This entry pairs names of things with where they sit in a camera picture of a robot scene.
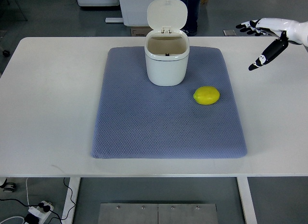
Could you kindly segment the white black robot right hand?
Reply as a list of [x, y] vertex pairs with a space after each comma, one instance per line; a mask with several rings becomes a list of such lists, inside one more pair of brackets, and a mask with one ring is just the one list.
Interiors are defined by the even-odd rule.
[[308, 45], [308, 23], [281, 18], [261, 18], [250, 20], [236, 26], [240, 32], [248, 35], [271, 35], [275, 39], [252, 63], [248, 70], [252, 71], [264, 65], [267, 65], [279, 56], [289, 45]]

